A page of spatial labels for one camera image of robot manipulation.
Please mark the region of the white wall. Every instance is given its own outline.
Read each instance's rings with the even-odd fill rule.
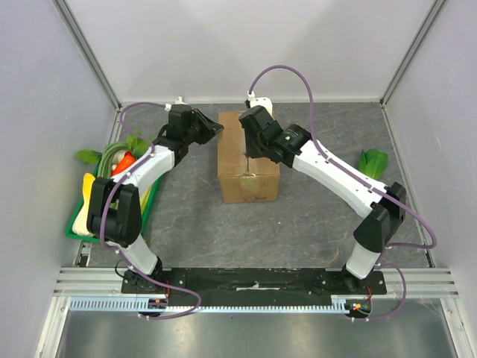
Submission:
[[[113,109],[51,1],[0,2],[0,351],[32,357],[62,265],[85,167]]]
[[[432,0],[68,0],[122,101],[243,101],[277,63],[318,100],[380,98]],[[306,101],[293,74],[259,93]]]
[[[477,332],[477,3],[448,1],[388,112],[416,193]]]

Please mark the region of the green basket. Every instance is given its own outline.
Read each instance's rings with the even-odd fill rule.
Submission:
[[[94,176],[98,174],[98,168],[99,166],[96,166],[95,171],[93,172]],[[146,204],[146,208],[144,210],[144,214],[142,215],[142,228],[141,228],[141,234],[144,235],[144,231],[146,228],[146,224],[148,223],[149,220],[149,215],[151,214],[152,210],[152,205],[154,203],[154,200],[156,199],[157,192],[159,191],[159,187],[161,184],[162,177],[157,179],[154,184],[152,184],[152,189],[151,189],[151,194],[149,195],[148,202]],[[75,213],[73,214],[73,217],[68,223],[68,227],[66,228],[66,237],[69,237],[70,239],[76,239],[76,240],[83,240],[83,241],[88,241],[88,242],[99,242],[99,238],[95,236],[81,236],[77,235],[76,233],[73,232],[73,223],[75,222],[76,217],[80,213],[81,207],[83,207],[84,200],[81,198],[78,206],[76,207]]]

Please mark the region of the brown box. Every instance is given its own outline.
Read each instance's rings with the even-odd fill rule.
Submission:
[[[218,137],[218,179],[226,203],[273,201],[277,199],[280,167],[268,158],[245,155],[245,133],[240,112],[221,113],[224,130]]]

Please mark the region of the red pepper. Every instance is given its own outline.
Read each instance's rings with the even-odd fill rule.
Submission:
[[[136,158],[133,157],[130,151],[127,151],[126,154],[124,155],[124,158],[122,158],[122,161],[119,162],[118,166],[116,169],[113,170],[112,175],[119,174],[129,168],[131,164],[133,164],[136,161]]]

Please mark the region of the gray floor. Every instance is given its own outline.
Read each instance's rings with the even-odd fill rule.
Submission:
[[[376,313],[396,302],[375,300]],[[343,315],[198,313],[146,321],[135,313],[70,312],[58,358],[453,358],[439,301],[410,300],[398,315],[350,323]]]
[[[199,105],[217,120],[218,113],[243,110],[240,104]],[[316,104],[315,129],[334,154],[355,165],[362,149],[388,152],[382,181],[402,183],[397,160],[377,103]],[[308,128],[307,104],[275,104],[285,127]],[[167,113],[136,107],[127,121],[143,134],[156,136]],[[342,267],[353,249],[353,231],[361,219],[318,182],[285,166],[277,201],[224,204],[217,178],[217,140],[193,145],[189,155],[165,176],[148,222],[145,239],[165,266],[182,267]],[[408,218],[396,241],[420,242]],[[94,245],[90,266],[114,266],[117,256]],[[393,249],[386,256],[402,267],[427,267],[422,251]]]

